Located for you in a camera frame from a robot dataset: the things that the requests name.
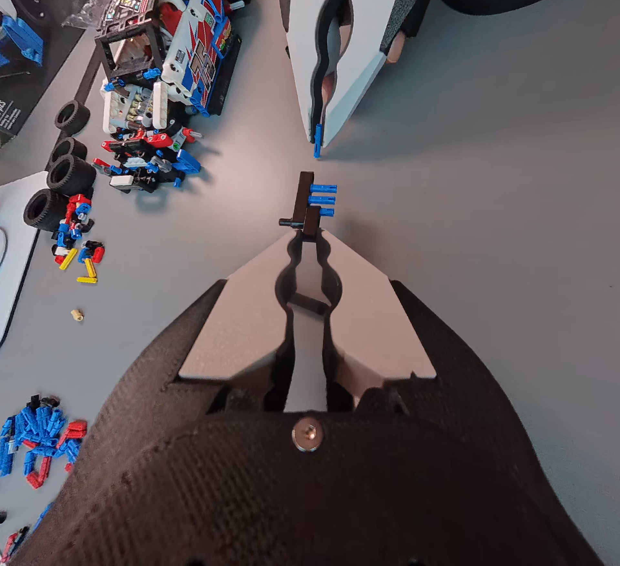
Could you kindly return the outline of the pile of mixed coloured pieces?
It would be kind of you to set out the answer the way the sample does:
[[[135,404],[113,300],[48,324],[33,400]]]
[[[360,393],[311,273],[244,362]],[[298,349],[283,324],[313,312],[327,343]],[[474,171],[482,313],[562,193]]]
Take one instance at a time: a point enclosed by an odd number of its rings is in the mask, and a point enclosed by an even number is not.
[[[88,238],[94,226],[94,219],[90,217],[91,209],[91,199],[85,194],[70,196],[65,216],[53,233],[52,245],[59,270],[66,270],[73,262],[84,265],[86,275],[78,277],[76,281],[85,285],[97,284],[97,266],[105,256],[105,245]]]

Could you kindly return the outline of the black beam with blue pins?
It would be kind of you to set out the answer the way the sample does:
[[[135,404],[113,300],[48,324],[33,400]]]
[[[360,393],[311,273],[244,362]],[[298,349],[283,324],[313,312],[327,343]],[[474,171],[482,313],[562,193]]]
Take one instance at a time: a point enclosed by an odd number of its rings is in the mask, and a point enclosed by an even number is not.
[[[321,220],[335,215],[336,194],[337,185],[315,183],[314,172],[300,172],[293,214],[280,218],[279,226],[300,232],[304,241],[316,241]]]

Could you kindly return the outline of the toy brick race car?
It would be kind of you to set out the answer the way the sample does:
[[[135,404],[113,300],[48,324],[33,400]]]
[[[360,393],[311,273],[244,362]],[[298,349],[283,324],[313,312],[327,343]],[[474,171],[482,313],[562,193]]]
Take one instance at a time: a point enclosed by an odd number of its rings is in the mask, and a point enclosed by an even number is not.
[[[201,165],[191,116],[219,116],[242,40],[233,12],[251,0],[110,0],[97,27],[105,78],[102,148],[92,165],[124,193],[176,188]]]

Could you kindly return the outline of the black toy car box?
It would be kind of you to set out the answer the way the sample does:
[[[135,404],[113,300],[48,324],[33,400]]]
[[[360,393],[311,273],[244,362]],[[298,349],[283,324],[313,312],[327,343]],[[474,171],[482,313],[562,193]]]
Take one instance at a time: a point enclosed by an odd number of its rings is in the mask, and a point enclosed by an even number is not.
[[[1,145],[16,137],[80,40],[87,0],[1,0]]]

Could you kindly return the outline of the grey desk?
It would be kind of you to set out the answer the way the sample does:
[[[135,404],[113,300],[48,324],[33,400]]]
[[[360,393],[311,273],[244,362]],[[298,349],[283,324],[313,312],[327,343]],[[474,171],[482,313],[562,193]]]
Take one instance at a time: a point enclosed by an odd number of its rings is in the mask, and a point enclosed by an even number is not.
[[[201,173],[129,195],[97,176],[95,285],[36,242],[1,347],[1,423],[39,393],[92,425],[151,340],[282,235],[313,170],[338,186],[322,227],[484,361],[569,515],[619,565],[619,0],[490,18],[431,0],[318,160],[278,0],[236,23],[222,115],[191,121]]]

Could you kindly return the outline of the person's right hand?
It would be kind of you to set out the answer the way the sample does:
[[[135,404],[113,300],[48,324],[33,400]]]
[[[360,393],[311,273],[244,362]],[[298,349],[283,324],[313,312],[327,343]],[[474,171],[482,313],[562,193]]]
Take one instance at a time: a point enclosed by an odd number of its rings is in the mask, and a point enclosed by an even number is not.
[[[350,23],[338,23],[338,20],[336,18],[333,19],[330,23],[327,35],[329,65],[326,74],[322,80],[322,101],[324,103],[328,102],[332,97],[333,90],[336,84],[337,63],[340,59],[340,56],[346,49],[346,45],[351,35],[351,28],[352,25]],[[406,39],[407,37],[403,31],[399,31],[397,33],[387,53],[387,64],[394,64],[399,60]]]

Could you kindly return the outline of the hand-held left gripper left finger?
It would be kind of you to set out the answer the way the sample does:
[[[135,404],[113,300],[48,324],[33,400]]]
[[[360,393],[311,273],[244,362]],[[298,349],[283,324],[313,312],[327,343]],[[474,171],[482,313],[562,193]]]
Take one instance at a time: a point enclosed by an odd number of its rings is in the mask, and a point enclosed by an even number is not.
[[[296,268],[303,240],[283,237],[228,276],[178,376],[247,390],[264,410],[284,409],[295,367]]]

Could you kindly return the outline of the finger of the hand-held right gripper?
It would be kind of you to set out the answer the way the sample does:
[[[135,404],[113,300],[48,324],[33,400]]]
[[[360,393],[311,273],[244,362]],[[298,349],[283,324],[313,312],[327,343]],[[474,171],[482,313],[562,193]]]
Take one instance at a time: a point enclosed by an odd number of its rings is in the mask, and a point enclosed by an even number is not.
[[[336,84],[322,122],[322,145],[336,137],[386,61],[381,50],[396,0],[349,0],[350,36],[336,66]]]
[[[344,0],[279,0],[288,57],[308,141],[314,144],[314,127],[324,120],[322,80],[329,65],[327,35],[339,19]]]

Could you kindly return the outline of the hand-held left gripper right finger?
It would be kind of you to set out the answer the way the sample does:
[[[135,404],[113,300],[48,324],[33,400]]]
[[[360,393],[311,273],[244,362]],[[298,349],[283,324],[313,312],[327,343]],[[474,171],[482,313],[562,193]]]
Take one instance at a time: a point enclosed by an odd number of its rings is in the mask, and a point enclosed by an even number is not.
[[[365,392],[437,371],[388,276],[326,230],[317,233],[327,409],[352,410]]]

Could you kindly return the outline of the pile of blue red pins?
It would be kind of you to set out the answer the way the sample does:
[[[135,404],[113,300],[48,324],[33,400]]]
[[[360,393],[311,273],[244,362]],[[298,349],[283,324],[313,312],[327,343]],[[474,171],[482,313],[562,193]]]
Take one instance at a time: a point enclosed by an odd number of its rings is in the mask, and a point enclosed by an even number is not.
[[[64,460],[67,474],[73,470],[87,434],[88,422],[67,420],[58,398],[35,394],[1,426],[1,477],[12,473],[16,454],[24,450],[22,475],[39,490],[54,461]]]

